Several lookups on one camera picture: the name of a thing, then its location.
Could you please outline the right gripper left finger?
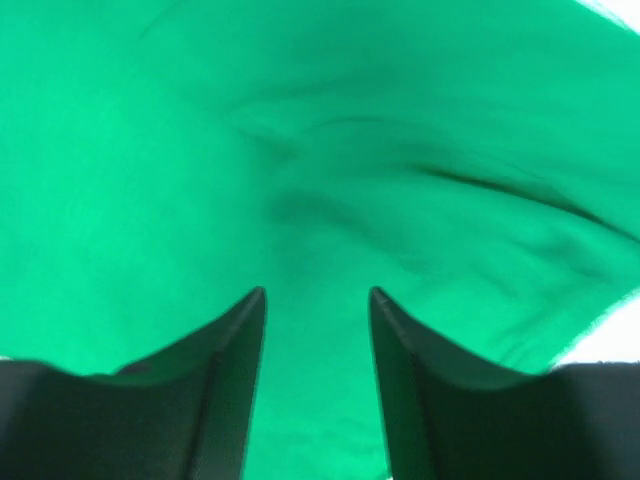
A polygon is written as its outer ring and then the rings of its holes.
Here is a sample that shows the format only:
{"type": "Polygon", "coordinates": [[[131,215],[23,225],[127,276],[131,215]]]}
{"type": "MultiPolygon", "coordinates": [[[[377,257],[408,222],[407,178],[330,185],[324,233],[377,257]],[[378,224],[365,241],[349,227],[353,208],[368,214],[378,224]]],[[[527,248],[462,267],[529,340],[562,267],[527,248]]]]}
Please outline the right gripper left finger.
{"type": "Polygon", "coordinates": [[[238,479],[265,327],[255,288],[114,374],[1,364],[5,479],[238,479]]]}

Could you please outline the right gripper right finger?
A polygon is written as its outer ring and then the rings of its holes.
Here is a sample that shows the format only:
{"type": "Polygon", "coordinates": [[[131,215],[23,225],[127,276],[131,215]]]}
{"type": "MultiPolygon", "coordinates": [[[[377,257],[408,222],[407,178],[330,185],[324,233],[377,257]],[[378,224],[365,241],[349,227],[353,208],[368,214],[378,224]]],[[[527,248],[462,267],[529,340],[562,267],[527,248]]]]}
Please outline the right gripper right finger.
{"type": "Polygon", "coordinates": [[[635,479],[639,367],[526,374],[467,350],[371,291],[370,330],[396,479],[635,479]]]}

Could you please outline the green t-shirt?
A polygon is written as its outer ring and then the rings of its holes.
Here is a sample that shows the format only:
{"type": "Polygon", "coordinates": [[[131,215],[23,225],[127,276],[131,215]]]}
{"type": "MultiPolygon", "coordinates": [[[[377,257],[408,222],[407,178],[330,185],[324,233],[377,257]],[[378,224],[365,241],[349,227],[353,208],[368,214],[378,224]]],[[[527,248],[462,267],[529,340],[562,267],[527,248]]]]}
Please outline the green t-shirt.
{"type": "Polygon", "coordinates": [[[553,365],[639,294],[639,36],[576,1],[5,1],[1,353],[114,371],[266,290],[245,475],[389,475],[385,289],[553,365]]]}

